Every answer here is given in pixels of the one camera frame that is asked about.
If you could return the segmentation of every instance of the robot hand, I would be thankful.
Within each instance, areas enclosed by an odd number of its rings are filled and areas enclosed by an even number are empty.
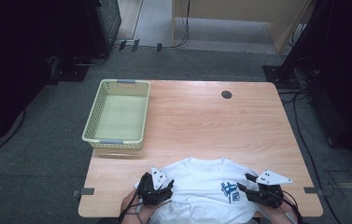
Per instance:
[[[253,190],[237,183],[237,187],[246,194],[247,199],[253,203],[273,208],[279,207],[284,199],[283,190],[279,184],[292,182],[290,179],[268,170],[260,176],[246,174],[246,179],[257,183],[259,187],[258,190]]]
[[[170,199],[173,195],[171,189],[175,180],[172,180],[167,187],[162,189],[162,186],[154,186],[154,179],[155,178],[152,178],[152,175],[149,173],[145,173],[141,177],[137,193],[141,196],[143,204],[145,205],[158,205]]]

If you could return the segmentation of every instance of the wooden table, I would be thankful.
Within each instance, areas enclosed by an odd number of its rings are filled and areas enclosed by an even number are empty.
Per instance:
[[[175,18],[187,18],[188,2],[189,18],[265,22],[276,51],[281,52],[300,22],[310,18],[316,0],[173,0],[173,46]]]
[[[187,157],[221,157],[260,174],[272,170],[293,180],[282,186],[298,202],[304,217],[322,215],[313,183],[289,120],[272,83],[150,81],[144,148],[122,157],[94,149],[79,214],[117,217],[120,202],[150,166],[161,168]],[[221,96],[223,91],[231,99]]]

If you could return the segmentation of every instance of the logo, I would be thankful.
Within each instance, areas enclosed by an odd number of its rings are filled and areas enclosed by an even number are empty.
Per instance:
[[[240,202],[240,194],[239,191],[237,191],[237,185],[227,181],[226,184],[224,182],[221,183],[221,186],[221,191],[224,193],[225,197],[228,197],[229,203]]]

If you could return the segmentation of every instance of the gray carpet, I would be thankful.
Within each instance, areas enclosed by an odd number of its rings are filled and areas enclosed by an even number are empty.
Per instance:
[[[280,65],[285,57],[186,49],[157,53],[156,49],[143,47],[132,52],[127,47],[123,51],[113,49],[106,61],[89,69],[82,83],[46,86],[25,109],[20,129],[0,149],[0,223],[99,221],[78,215],[78,200],[72,191],[83,188],[89,167],[92,148],[82,141],[81,135],[102,79],[265,81],[261,66]],[[287,100],[292,95],[281,97]],[[328,146],[325,131],[308,101],[308,97],[303,98],[296,106],[301,131],[325,186],[323,193],[330,196],[342,223],[352,223],[352,187],[337,187],[342,182],[352,182],[352,152]],[[292,104],[286,104],[285,110],[317,184],[312,162],[296,130]],[[305,220],[335,223],[322,195],[320,199],[324,215]]]

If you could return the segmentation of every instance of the white t-shirt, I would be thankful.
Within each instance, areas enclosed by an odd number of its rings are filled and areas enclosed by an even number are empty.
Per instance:
[[[186,158],[161,171],[175,180],[173,196],[155,211],[149,224],[241,224],[248,223],[258,211],[236,184],[257,189],[245,176],[256,174],[233,161]]]

